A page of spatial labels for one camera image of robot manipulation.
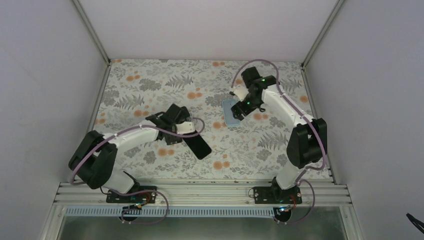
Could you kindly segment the black smartphone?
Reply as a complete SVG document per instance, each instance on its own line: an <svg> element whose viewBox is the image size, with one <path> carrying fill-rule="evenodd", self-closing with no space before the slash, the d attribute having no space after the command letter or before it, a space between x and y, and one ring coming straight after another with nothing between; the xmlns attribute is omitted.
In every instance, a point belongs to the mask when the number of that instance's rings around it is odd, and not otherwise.
<svg viewBox="0 0 424 240"><path fill-rule="evenodd" d="M191 149L195 157L199 160L206 158L212 153L211 147L207 142L202 138L201 135L193 137L184 137L183 141Z"/></svg>

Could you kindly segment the phone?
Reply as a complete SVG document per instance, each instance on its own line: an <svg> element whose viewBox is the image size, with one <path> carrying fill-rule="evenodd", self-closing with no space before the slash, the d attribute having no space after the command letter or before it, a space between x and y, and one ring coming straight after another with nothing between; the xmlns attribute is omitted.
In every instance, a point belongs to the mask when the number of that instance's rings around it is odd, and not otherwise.
<svg viewBox="0 0 424 240"><path fill-rule="evenodd" d="M238 127L241 124L241 121L236 119L233 116L231 108L237 103L236 99L225 99L222 101L222 109L224 122L228 127Z"/></svg>

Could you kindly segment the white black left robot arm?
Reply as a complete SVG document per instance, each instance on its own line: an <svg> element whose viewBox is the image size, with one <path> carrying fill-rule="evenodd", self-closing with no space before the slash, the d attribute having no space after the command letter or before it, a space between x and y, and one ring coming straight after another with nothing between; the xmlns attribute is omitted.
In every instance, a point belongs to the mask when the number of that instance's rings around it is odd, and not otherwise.
<svg viewBox="0 0 424 240"><path fill-rule="evenodd" d="M68 163L72 171L69 183L86 184L91 189L107 188L119 193L124 201L134 202L140 191L137 182L119 169L116 158L146 143L164 140L167 145L173 145L198 135L188 109L176 104L120 131L89 131Z"/></svg>

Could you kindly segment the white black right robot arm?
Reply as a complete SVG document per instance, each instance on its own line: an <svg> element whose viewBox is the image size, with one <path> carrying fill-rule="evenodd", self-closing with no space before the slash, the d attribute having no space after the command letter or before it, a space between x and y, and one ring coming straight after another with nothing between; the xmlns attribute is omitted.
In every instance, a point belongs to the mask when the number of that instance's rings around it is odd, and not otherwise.
<svg viewBox="0 0 424 240"><path fill-rule="evenodd" d="M322 170L327 165L327 123L322 118L314 118L302 110L281 88L278 76L260 76L255 67L242 67L237 73L241 75L243 86L232 85L231 94L238 102L231 108L232 116L242 121L250 113L266 105L278 113L291 135L286 146L289 160L273 180L271 198L278 204L290 197L290 188L300 184L308 170L313 170L314 163L322 161Z"/></svg>

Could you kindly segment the floral patterned table mat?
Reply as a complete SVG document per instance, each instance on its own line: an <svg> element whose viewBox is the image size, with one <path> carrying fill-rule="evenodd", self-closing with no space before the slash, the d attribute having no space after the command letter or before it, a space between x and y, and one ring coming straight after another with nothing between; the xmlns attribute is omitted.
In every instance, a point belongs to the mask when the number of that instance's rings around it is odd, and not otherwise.
<svg viewBox="0 0 424 240"><path fill-rule="evenodd" d="M123 59L111 62L93 128L113 133L176 104L205 121L211 154L197 159L185 143L155 141L120 153L116 162L138 179L270 180L289 166L289 123L277 110L249 114L239 126L225 123L222 107L231 85L241 85L242 61Z"/></svg>

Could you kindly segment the black object at right edge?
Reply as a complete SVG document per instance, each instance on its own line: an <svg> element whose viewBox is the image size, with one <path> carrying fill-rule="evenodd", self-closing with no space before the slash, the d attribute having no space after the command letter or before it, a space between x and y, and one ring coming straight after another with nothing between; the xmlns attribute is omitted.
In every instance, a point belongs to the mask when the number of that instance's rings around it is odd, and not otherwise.
<svg viewBox="0 0 424 240"><path fill-rule="evenodd" d="M412 223L414 227L416 227L421 233L424 234L424 223L419 219L415 218L410 213L406 214L407 219Z"/></svg>

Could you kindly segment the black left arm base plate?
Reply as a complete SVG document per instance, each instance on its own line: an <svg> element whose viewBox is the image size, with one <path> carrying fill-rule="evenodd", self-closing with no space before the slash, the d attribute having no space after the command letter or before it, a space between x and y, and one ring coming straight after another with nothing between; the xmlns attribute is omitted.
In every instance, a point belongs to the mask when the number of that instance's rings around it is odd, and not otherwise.
<svg viewBox="0 0 424 240"><path fill-rule="evenodd" d="M130 193L144 191L144 193L130 194L130 195L121 195L116 192L109 190L106 196L106 202L109 204L154 204L156 201L156 193L151 191L156 191L157 187L152 185L138 186L135 189L130 190Z"/></svg>

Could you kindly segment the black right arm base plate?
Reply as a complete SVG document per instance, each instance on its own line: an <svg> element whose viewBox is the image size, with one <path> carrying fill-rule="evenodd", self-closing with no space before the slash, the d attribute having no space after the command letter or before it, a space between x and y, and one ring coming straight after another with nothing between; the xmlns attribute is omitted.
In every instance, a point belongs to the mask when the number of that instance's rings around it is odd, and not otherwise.
<svg viewBox="0 0 424 240"><path fill-rule="evenodd" d="M302 204L302 194L298 186L282 190L272 186L256 186L253 188L255 204Z"/></svg>

